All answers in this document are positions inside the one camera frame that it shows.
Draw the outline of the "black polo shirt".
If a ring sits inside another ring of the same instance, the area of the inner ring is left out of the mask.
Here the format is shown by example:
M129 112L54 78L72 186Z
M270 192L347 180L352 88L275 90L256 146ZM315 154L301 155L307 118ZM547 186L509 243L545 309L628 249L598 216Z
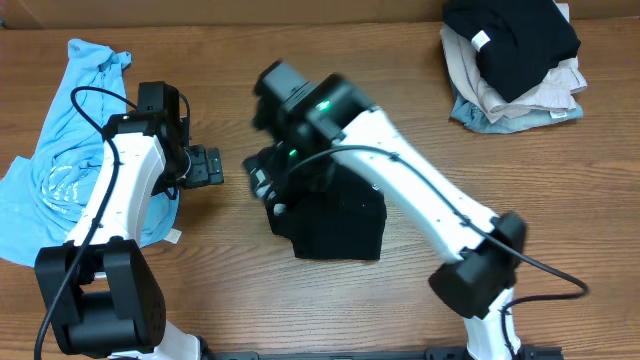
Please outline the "black polo shirt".
M265 208L273 234L292 243L294 255L313 260L380 258L387 210L383 194L361 176L338 164L329 186L302 197L280 200L281 216Z

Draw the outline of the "light blue t-shirt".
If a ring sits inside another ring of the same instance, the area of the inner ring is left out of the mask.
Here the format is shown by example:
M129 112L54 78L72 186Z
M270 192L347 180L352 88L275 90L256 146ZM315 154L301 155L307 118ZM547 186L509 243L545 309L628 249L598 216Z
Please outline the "light blue t-shirt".
M128 52L72 39L69 62L31 158L16 158L1 179L1 256L25 266L44 247L81 245L98 206L107 208L94 244L113 236L146 246L165 239L178 203L153 196L161 162L152 136L98 128L125 111Z

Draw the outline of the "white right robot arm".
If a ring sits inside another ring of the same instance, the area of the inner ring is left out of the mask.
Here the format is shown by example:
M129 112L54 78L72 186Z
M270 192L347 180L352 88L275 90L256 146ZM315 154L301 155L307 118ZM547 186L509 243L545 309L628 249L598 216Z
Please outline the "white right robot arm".
M273 144L245 159L274 234L299 258L380 257L388 203L423 232L441 266L431 289L459 315L467 359L515 359L510 314L527 226L466 195L345 77L314 83L283 61L258 77L255 128Z

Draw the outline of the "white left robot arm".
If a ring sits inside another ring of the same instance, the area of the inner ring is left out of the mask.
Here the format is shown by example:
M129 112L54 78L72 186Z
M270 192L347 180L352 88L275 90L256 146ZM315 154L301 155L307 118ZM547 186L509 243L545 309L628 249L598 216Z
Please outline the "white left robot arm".
M206 341L173 325L141 250L155 195L224 181L220 152L190 142L190 107L163 81L143 82L127 113L96 128L104 160L85 214L60 246L41 249L35 275L47 312L34 356L52 331L67 355L93 359L209 359Z

